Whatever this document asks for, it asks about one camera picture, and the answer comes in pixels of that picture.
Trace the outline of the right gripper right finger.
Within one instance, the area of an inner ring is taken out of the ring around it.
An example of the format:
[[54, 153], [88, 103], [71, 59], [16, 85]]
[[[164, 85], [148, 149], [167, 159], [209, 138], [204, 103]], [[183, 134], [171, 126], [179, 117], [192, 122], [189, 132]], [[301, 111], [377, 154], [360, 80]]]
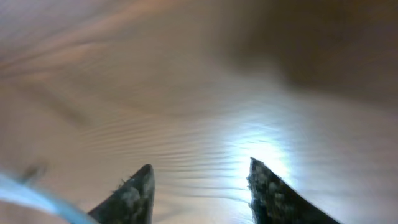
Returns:
[[253, 157], [247, 181], [256, 224], [338, 224]]

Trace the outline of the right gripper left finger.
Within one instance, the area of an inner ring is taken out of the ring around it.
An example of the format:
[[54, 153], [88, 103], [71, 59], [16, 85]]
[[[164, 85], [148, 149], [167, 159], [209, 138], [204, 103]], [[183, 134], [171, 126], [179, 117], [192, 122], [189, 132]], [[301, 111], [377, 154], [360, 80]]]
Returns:
[[88, 214], [100, 224], [151, 224], [154, 196], [154, 170], [146, 164]]

